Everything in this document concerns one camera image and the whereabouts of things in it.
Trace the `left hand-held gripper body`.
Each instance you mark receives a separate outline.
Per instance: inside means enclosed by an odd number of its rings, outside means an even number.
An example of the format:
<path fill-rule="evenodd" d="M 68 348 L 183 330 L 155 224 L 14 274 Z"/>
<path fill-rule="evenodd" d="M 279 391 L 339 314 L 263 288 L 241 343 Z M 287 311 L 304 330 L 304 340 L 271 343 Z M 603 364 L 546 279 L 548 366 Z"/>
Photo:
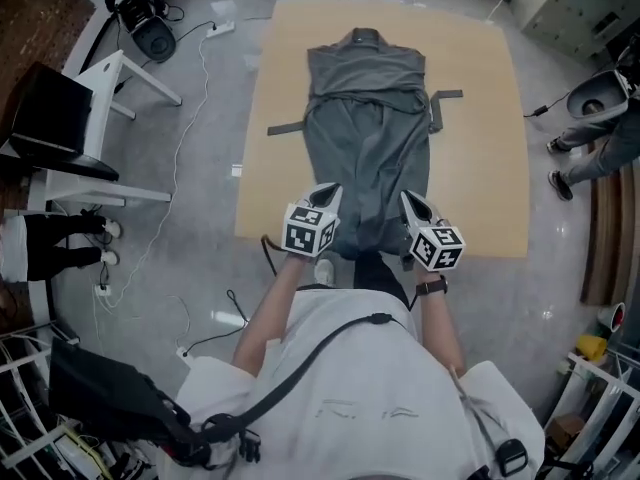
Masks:
<path fill-rule="evenodd" d="M 317 257 L 333 242 L 340 224 L 340 202 L 326 207 L 290 203 L 283 221 L 283 249 L 307 257 Z"/>

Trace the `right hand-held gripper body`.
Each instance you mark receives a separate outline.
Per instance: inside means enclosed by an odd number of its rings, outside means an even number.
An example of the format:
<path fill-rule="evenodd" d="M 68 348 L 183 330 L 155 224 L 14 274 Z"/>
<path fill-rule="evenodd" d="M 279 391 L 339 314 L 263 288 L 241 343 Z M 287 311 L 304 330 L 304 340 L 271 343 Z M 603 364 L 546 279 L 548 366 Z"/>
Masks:
<path fill-rule="evenodd" d="M 465 251 L 465 240 L 457 227 L 441 217 L 432 217 L 430 220 L 405 217 L 403 224 L 408 233 L 402 248 L 405 270 L 415 264 L 427 271 L 456 268 Z"/>

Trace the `grey robe garment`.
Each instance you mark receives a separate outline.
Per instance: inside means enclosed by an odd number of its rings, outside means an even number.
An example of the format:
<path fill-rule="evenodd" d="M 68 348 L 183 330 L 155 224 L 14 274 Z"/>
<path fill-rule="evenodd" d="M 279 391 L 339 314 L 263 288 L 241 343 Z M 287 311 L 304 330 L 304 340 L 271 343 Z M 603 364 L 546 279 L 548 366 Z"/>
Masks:
<path fill-rule="evenodd" d="M 340 224 L 327 249 L 350 260 L 374 251 L 402 258 L 408 233 L 399 195 L 425 197 L 429 135 L 441 127 L 442 95 L 426 94 L 425 57 L 375 29 L 355 28 L 337 43 L 309 49 L 307 59 L 302 120 L 267 133 L 301 132 L 316 183 L 342 185 Z"/>

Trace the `person's left forearm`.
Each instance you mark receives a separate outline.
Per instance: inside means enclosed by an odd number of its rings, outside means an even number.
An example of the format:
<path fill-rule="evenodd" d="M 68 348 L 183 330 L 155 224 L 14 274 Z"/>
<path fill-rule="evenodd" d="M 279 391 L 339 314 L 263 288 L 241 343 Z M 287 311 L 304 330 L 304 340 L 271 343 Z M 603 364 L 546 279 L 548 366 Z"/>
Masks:
<path fill-rule="evenodd" d="M 288 254 L 261 300 L 257 310 L 241 333 L 231 364 L 256 377 L 263 365 L 267 344 L 284 336 L 293 299 L 307 260 Z"/>

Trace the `black shoulder pack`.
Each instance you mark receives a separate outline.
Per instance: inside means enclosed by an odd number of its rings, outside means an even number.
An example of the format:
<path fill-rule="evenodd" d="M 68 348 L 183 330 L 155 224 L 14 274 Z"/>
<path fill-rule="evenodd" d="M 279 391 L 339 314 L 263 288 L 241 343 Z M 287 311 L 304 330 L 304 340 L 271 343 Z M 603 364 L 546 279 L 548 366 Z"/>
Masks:
<path fill-rule="evenodd" d="M 148 376 L 58 338 L 50 354 L 48 405 L 98 438 L 149 441 L 183 467 L 205 466 L 211 456 L 190 415 Z"/>

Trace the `person's right forearm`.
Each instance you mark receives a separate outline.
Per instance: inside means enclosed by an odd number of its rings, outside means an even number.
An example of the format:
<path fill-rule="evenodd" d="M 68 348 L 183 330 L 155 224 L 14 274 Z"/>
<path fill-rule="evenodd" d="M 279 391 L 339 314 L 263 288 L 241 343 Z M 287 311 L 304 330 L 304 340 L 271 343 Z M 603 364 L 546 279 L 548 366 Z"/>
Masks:
<path fill-rule="evenodd" d="M 416 264 L 414 273 L 417 284 L 435 280 L 440 275 L 429 272 Z M 422 344 L 424 348 L 447 370 L 462 376 L 465 361 L 457 332 L 443 292 L 418 297 L 421 309 Z"/>

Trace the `person's white t-shirt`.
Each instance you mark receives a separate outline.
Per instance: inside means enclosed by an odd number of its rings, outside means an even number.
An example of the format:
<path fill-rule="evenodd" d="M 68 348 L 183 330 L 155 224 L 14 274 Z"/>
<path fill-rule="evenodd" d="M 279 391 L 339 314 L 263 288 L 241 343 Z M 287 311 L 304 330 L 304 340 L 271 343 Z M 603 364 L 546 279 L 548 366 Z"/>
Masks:
<path fill-rule="evenodd" d="M 261 459 L 238 459 L 228 480 L 467 480 L 508 439 L 528 455 L 515 480 L 534 480 L 544 432 L 491 362 L 454 377 L 418 341 L 414 320 L 389 294 L 298 292 L 285 336 L 268 344 L 257 375 L 196 358 L 177 401 L 195 424 L 254 406 L 312 351 L 294 389 L 253 425 Z"/>

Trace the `wooden step platform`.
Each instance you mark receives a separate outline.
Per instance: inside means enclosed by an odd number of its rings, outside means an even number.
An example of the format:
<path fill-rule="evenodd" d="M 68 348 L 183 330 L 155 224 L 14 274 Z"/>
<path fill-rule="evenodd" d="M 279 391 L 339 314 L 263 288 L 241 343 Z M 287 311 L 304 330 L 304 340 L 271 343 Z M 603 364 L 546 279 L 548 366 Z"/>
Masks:
<path fill-rule="evenodd" d="M 640 252 L 640 172 L 631 164 L 591 183 L 590 234 L 580 301 L 626 300 Z"/>

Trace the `yellow container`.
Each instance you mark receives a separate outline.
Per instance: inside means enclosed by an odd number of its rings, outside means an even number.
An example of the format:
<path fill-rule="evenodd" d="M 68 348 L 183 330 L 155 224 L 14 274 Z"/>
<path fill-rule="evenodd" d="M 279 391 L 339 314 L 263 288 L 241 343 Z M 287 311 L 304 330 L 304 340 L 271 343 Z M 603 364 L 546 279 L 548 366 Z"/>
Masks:
<path fill-rule="evenodd" d="M 582 334 L 576 343 L 576 350 L 588 361 L 599 361 L 606 353 L 607 340 L 600 336 Z"/>

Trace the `white red paper cup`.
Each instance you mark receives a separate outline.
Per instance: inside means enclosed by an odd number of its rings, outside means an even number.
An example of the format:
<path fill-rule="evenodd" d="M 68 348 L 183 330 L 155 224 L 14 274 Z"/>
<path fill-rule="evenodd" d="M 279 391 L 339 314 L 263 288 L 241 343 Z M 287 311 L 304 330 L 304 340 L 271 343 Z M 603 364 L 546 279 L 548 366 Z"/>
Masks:
<path fill-rule="evenodd" d="M 611 333 L 616 333 L 624 322 L 625 313 L 625 303 L 619 302 L 611 307 L 601 309 L 597 315 L 598 322 Z"/>

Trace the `brown cardboard box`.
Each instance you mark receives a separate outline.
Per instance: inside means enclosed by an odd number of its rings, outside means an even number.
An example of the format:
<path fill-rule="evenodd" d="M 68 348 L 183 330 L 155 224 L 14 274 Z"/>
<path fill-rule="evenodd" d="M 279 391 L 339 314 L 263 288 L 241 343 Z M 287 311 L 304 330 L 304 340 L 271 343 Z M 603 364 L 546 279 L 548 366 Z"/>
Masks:
<path fill-rule="evenodd" d="M 552 419 L 547 428 L 547 434 L 559 447 L 571 444 L 585 426 L 584 420 L 577 414 L 566 414 Z"/>

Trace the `white desk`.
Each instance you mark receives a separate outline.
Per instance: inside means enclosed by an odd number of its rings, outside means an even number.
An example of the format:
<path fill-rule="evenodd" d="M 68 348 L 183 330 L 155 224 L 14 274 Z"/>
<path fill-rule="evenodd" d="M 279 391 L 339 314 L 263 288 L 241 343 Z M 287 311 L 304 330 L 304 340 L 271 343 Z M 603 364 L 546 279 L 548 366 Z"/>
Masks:
<path fill-rule="evenodd" d="M 182 104 L 182 98 L 178 94 L 126 57 L 121 50 L 79 74 L 74 81 L 92 91 L 84 152 L 97 160 L 101 158 L 109 113 L 114 111 L 131 120 L 136 118 L 135 112 L 113 100 L 123 69 L 129 70 L 173 104 L 177 106 Z M 129 199 L 169 203 L 172 196 L 166 192 L 120 185 L 114 181 L 91 176 L 45 170 L 35 174 L 31 179 L 27 208 L 40 211 L 45 208 L 47 202 L 54 200 L 124 206 Z"/>

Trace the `grey locker cabinet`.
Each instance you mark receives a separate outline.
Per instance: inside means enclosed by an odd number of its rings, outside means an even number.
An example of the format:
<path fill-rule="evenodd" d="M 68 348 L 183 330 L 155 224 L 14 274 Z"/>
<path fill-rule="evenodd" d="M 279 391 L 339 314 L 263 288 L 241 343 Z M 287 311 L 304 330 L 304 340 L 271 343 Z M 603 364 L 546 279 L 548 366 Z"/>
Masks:
<path fill-rule="evenodd" d="M 523 33 L 585 60 L 640 18 L 640 0 L 512 0 Z"/>

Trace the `black monitor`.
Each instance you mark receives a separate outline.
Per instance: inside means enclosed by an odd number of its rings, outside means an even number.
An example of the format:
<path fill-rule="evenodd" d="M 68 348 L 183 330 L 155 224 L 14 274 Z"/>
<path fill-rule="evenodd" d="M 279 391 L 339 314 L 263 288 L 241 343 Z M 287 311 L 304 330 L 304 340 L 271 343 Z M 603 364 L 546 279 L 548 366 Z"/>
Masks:
<path fill-rule="evenodd" d="M 114 182 L 119 174 L 84 153 L 92 91 L 41 62 L 11 90 L 0 117 L 0 148 L 40 169 Z"/>

